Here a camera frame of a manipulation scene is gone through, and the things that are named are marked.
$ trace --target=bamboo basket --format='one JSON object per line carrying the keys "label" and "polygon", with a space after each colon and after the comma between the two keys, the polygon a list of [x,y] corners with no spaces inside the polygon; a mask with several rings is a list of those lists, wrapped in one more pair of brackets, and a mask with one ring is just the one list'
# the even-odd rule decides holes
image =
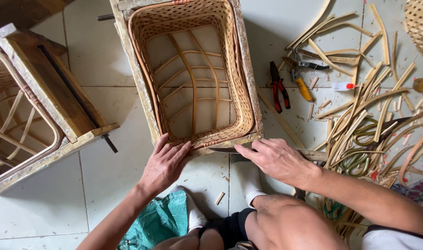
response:
{"label": "bamboo basket", "polygon": [[61,129],[0,52],[0,178],[56,150]]}
{"label": "bamboo basket", "polygon": [[[222,58],[226,81],[230,99],[223,100],[219,97],[219,80],[216,76],[217,67],[213,66],[209,52],[205,52],[191,33],[192,29],[210,26],[216,33],[219,40],[220,52],[217,55]],[[128,22],[128,31],[133,43],[133,48],[141,65],[149,92],[152,97],[153,111],[157,120],[159,134],[168,133],[169,141],[191,141],[192,150],[202,147],[218,144],[220,142],[236,139],[248,134],[254,125],[254,115],[250,96],[247,89],[246,79],[244,77],[241,51],[238,43],[238,33],[235,24],[235,16],[231,4],[227,0],[183,0],[168,3],[159,3],[137,9],[130,17]],[[213,72],[214,78],[210,79],[216,83],[215,98],[197,98],[197,81],[193,73],[193,68],[187,61],[185,54],[188,51],[182,51],[176,43],[172,34],[176,32],[187,32],[195,42],[197,51],[193,53],[202,54],[207,65],[201,66],[208,68]],[[147,51],[147,44],[156,36],[168,36],[176,48],[177,55],[185,65],[185,71],[188,71],[191,83],[193,98],[191,100],[192,108],[192,128],[191,134],[186,137],[177,137],[170,128],[169,122],[172,117],[168,117],[164,105],[164,98],[161,94],[163,83],[156,81],[157,69],[150,65],[150,58]],[[164,62],[166,65],[174,58]],[[213,128],[197,133],[196,132],[196,113],[200,100],[214,100],[214,124]],[[230,101],[234,111],[234,119],[222,127],[217,127],[217,118],[219,116],[219,102]]]}
{"label": "bamboo basket", "polygon": [[409,0],[404,15],[406,32],[423,55],[423,0]]}

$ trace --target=knife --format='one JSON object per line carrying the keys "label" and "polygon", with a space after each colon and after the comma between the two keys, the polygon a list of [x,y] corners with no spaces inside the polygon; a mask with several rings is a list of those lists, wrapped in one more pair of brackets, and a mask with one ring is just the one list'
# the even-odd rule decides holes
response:
{"label": "knife", "polygon": [[[235,148],[209,148],[212,151],[221,152],[221,153],[239,153],[236,151]],[[298,150],[303,157],[311,162],[320,161],[326,162],[327,161],[327,153],[320,152],[320,151],[312,151],[312,150]]]}

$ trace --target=hand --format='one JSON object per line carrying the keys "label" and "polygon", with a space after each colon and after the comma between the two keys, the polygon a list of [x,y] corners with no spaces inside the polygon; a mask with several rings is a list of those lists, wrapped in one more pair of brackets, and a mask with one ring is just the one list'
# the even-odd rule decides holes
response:
{"label": "hand", "polygon": [[159,137],[153,154],[143,170],[142,178],[137,184],[151,198],[156,197],[179,179],[182,169],[189,160],[185,156],[190,150],[191,141],[165,144],[167,138],[168,133]]}
{"label": "hand", "polygon": [[320,167],[304,159],[300,152],[283,139],[253,141],[249,150],[242,145],[235,149],[254,162],[264,173],[280,182],[305,190],[312,178],[322,173]]}

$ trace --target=tile floor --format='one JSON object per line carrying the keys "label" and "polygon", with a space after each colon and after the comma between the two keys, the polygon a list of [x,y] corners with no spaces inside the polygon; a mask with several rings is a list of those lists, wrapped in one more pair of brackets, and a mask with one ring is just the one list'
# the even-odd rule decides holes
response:
{"label": "tile floor", "polygon": [[[279,64],[280,57],[284,55],[283,48],[320,11],[321,2],[311,1],[314,4],[309,3],[304,7],[300,1],[266,0],[261,5],[258,1],[241,0],[255,79],[261,87],[269,80],[269,61],[274,60]],[[396,3],[376,1],[375,5],[386,26],[390,48],[392,34],[398,31],[398,75],[401,76],[412,61],[417,65],[404,84],[410,87],[414,77],[423,77],[423,57],[416,52],[401,23],[404,20],[404,3],[404,0],[397,0]],[[371,32],[379,30],[368,4],[363,4],[363,1],[332,1],[325,16],[339,16],[353,11],[356,14],[345,21],[363,26]],[[83,89],[107,122],[121,124],[120,129],[110,134],[119,152],[113,154],[104,141],[98,141],[0,195],[0,250],[74,249],[123,199],[142,174],[152,151],[148,125],[114,21],[97,22],[95,19],[109,13],[108,0],[75,0],[62,13],[37,25],[32,31],[68,46],[69,54],[64,55],[64,59]],[[369,40],[348,27],[312,38],[323,51],[358,49],[360,44]],[[375,64],[382,60],[381,53],[381,41],[367,52]],[[363,62],[360,81],[369,69],[370,66]],[[306,119],[309,103],[302,99],[296,85],[290,82],[288,73],[283,70],[281,75],[285,78],[292,104],[292,109],[284,111],[282,116],[306,148],[313,149],[325,140],[326,124]],[[315,76],[320,77],[312,91],[316,97],[316,107],[331,99],[332,103],[324,109],[326,111],[351,98],[349,92],[334,95],[329,88],[331,82],[349,81],[349,77],[332,70],[305,70],[303,80],[309,83]],[[383,87],[390,88],[393,84],[389,77]],[[263,91],[272,101],[271,89],[264,88]],[[423,95],[411,90],[409,97],[415,105]],[[263,103],[261,109],[266,137],[284,138],[292,142]],[[410,114],[405,103],[402,109],[405,115]],[[378,116],[377,107],[372,106],[368,111],[374,117]],[[422,129],[417,129],[408,145],[414,144],[422,133]],[[403,148],[401,142],[392,147],[389,157],[398,148]],[[423,169],[423,158],[414,166]],[[407,178],[412,182],[422,177],[409,173]],[[268,193],[292,191],[288,185],[265,175],[261,175],[261,182]],[[210,219],[225,217],[247,207],[239,179],[229,166],[229,156],[226,154],[215,153],[193,160],[185,167],[176,184],[192,191],[196,203]],[[216,206],[214,201],[221,192],[225,196]]]}

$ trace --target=yellow handle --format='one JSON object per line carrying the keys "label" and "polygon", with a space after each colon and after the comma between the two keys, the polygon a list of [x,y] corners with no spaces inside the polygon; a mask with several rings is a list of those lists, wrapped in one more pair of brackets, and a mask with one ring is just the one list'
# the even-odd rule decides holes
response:
{"label": "yellow handle", "polygon": [[307,90],[307,87],[305,86],[305,84],[304,84],[303,80],[301,79],[301,77],[299,77],[299,78],[295,81],[295,83],[297,83],[297,84],[298,84],[299,92],[301,93],[301,95],[303,96],[303,98],[304,98],[306,101],[312,101],[312,100],[313,100],[313,98],[312,98],[312,96],[310,95],[309,90]]}

